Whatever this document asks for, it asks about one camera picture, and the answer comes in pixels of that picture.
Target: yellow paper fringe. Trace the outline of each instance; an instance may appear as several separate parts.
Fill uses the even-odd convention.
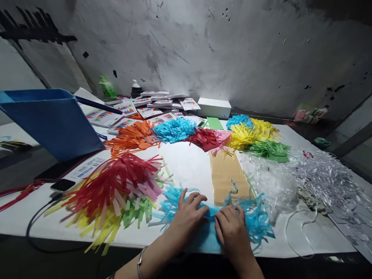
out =
[[[99,173],[93,174],[90,180],[95,179],[98,175]],[[79,183],[79,185],[73,190],[77,191],[78,189],[81,188],[82,184],[83,184],[83,181]],[[58,204],[48,209],[44,213],[44,216],[48,216],[60,210],[62,208],[62,205],[74,196],[75,195],[65,196]],[[66,208],[68,209],[69,207],[73,205],[74,203],[66,206]],[[93,241],[93,243],[85,250],[85,253],[88,252],[90,249],[94,249],[97,252],[100,246],[108,239],[105,245],[105,248],[102,252],[102,256],[105,256],[109,249],[108,247],[110,246],[110,243],[114,241],[116,237],[117,231],[120,227],[120,221],[121,221],[121,215],[118,217],[115,215],[115,210],[114,210],[113,205],[111,204],[107,207],[107,213],[105,216],[106,220],[101,230],[99,229],[101,212],[99,212],[98,210],[94,211],[94,213],[92,214],[92,217],[90,218],[86,216],[86,210],[80,210],[79,212],[75,214],[71,214],[71,215],[73,215],[74,217],[69,221],[66,227],[70,227],[71,225],[75,224],[77,228],[82,229],[82,232],[80,233],[81,237],[86,236],[90,232],[92,232],[92,238],[95,238],[98,235],[95,241]]]
[[[254,144],[257,140],[275,141],[279,137],[277,129],[269,122],[251,118],[254,128],[251,130],[245,123],[232,125],[232,134],[228,147],[234,150],[244,150],[248,145]]]

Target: brown paper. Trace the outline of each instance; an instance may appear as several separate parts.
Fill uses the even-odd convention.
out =
[[[212,172],[214,204],[223,206],[225,197],[229,194],[229,191],[235,190],[231,180],[238,187],[238,193],[231,196],[249,199],[249,183],[245,178],[236,154],[233,153],[232,156],[227,155],[225,157],[222,152],[217,152],[216,157],[209,154],[209,158]]]

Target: white paper tablecloth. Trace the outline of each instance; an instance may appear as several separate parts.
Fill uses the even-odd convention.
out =
[[[275,125],[282,135],[281,141],[293,147],[301,146],[307,148],[311,143],[294,132],[286,125]],[[95,127],[100,134],[105,134],[106,129]],[[210,161],[208,153],[204,153],[199,147],[186,142],[175,144],[162,144],[161,148],[151,147],[145,151],[136,153],[140,158],[147,159],[159,154],[163,156],[168,168],[173,173],[176,184],[182,183],[184,187],[198,188],[205,194],[210,202],[213,202],[213,188],[210,171]],[[99,154],[101,158],[109,158],[109,151]],[[366,181],[355,175],[356,181],[365,186],[369,185]],[[44,204],[50,200],[53,193],[50,190],[51,184],[44,184],[39,190],[30,194],[29,197],[20,201],[11,208],[0,212],[0,234],[10,234],[25,236],[26,228],[31,217]],[[0,205],[14,199],[18,194],[0,198]],[[298,204],[298,208],[307,208],[303,202]],[[61,220],[67,216],[65,209],[47,217],[39,218],[32,227],[31,236],[47,239],[60,239],[72,241],[92,242],[91,237],[79,236],[81,230],[71,226],[65,228],[69,220]],[[284,237],[284,227],[288,214],[280,215],[273,228],[276,239],[268,238],[263,241],[259,249],[258,257],[290,258],[297,257],[292,251]],[[312,254],[311,247],[308,245],[305,236],[301,232],[301,224],[314,218],[313,212],[300,212],[293,216],[289,222],[287,238],[292,247],[302,256]],[[134,222],[127,229],[120,229],[112,243],[114,246],[141,248],[153,242],[161,233],[161,226],[148,227],[143,220],[141,229],[137,229],[137,222]],[[354,252],[355,249],[349,241],[341,234],[332,221],[322,215],[318,216],[315,223],[306,225],[304,231],[307,234],[315,253],[341,253]]]

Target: blue paper fringe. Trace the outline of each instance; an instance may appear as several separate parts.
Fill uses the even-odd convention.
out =
[[[226,127],[228,130],[231,130],[230,127],[232,125],[241,124],[241,123],[246,123],[247,127],[249,127],[251,130],[253,129],[253,123],[251,119],[249,118],[249,116],[243,115],[243,114],[234,115],[233,117],[229,118],[229,120],[227,121]]]
[[[162,142],[175,143],[195,134],[196,122],[187,118],[177,117],[152,128]]]
[[[235,183],[231,180],[234,185],[235,190],[230,191],[228,196],[225,199],[224,207],[228,204],[231,205],[240,205],[243,210],[245,211],[245,221],[246,227],[248,231],[248,235],[250,241],[252,243],[257,244],[257,246],[253,249],[253,251],[257,250],[261,243],[262,239],[267,236],[271,238],[275,238],[274,232],[270,225],[269,217],[267,212],[264,210],[267,206],[264,203],[264,195],[261,193],[255,199],[242,199],[242,198],[234,198],[237,200],[236,203],[233,203],[231,194],[236,194],[238,192],[238,188]],[[153,217],[160,219],[159,221],[153,221],[149,223],[149,226],[163,224],[163,229],[167,229],[170,222],[173,220],[174,215],[178,208],[178,200],[183,191],[183,187],[180,184],[180,188],[176,188],[173,183],[170,183],[169,186],[165,187],[166,191],[163,192],[163,195],[167,198],[166,200],[162,201],[160,204],[160,211],[164,212],[163,214],[157,214],[153,212]],[[197,189],[188,189],[188,192],[191,191],[198,191]],[[204,216],[208,219],[208,223],[203,226],[200,233],[196,237],[194,243],[192,244],[191,251],[203,251],[203,252],[210,252],[210,253],[218,253],[221,251],[221,244],[218,240],[215,228],[214,228],[214,214],[220,211],[222,207],[201,203],[199,208],[203,206],[209,207],[209,213]]]

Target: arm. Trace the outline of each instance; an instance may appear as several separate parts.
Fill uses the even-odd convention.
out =
[[[203,216],[209,211],[209,208],[198,209],[198,206],[202,201],[206,201],[207,197],[199,193],[191,193],[185,201],[186,192],[187,188],[181,193],[178,210],[169,228],[143,252],[140,266],[142,279],[155,277],[182,251],[193,232],[202,225]],[[137,263],[139,256],[137,255],[108,279],[138,279]]]
[[[215,214],[215,228],[226,254],[240,279],[264,279],[253,255],[245,226],[245,212],[240,205],[224,207]]]

